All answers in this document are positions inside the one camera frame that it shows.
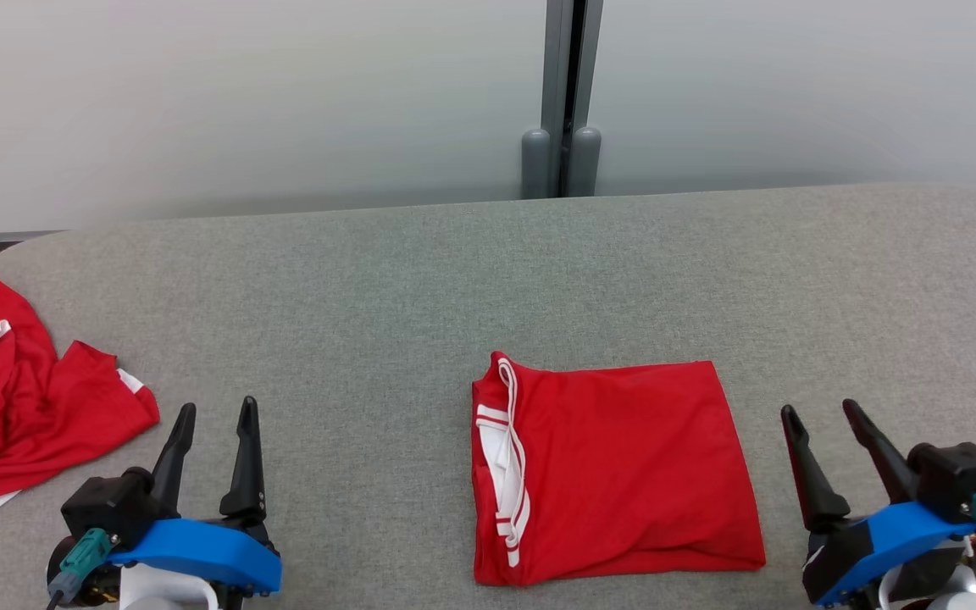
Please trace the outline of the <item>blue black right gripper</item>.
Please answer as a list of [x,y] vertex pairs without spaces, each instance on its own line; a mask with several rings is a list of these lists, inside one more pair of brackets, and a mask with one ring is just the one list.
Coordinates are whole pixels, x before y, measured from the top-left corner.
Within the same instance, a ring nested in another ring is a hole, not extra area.
[[796,409],[781,408],[791,474],[803,528],[810,534],[801,582],[811,605],[845,605],[887,572],[932,552],[952,537],[976,530],[976,522],[949,524],[918,502],[918,477],[907,459],[853,399],[843,412],[857,443],[867,449],[890,503],[872,516],[848,524],[846,499],[830,486],[810,447],[810,434]]

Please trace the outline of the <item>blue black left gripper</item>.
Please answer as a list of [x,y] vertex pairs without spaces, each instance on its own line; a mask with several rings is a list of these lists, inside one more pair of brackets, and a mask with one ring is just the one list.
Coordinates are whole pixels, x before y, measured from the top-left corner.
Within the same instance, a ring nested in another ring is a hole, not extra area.
[[[178,509],[196,416],[193,402],[181,407],[152,469],[152,498],[163,509]],[[264,519],[263,448],[252,396],[241,402],[236,435],[239,447],[220,514]],[[119,610],[241,610],[244,599],[280,593],[283,580],[281,557],[248,533],[189,518],[155,522],[131,551],[113,552],[111,564],[121,570]]]

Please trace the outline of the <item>red jersey with white trim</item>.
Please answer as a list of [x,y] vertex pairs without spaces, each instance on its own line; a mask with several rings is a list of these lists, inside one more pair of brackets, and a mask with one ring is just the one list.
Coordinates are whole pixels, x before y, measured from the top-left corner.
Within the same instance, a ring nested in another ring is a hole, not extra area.
[[480,585],[766,563],[712,362],[552,371],[493,352],[471,385],[471,472]]

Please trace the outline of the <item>grey partition post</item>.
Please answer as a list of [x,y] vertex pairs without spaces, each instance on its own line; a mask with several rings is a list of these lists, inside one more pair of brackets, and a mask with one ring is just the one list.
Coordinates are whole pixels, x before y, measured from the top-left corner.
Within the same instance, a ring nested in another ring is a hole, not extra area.
[[540,127],[520,139],[520,197],[592,197],[602,147],[589,112],[604,0],[547,0]]

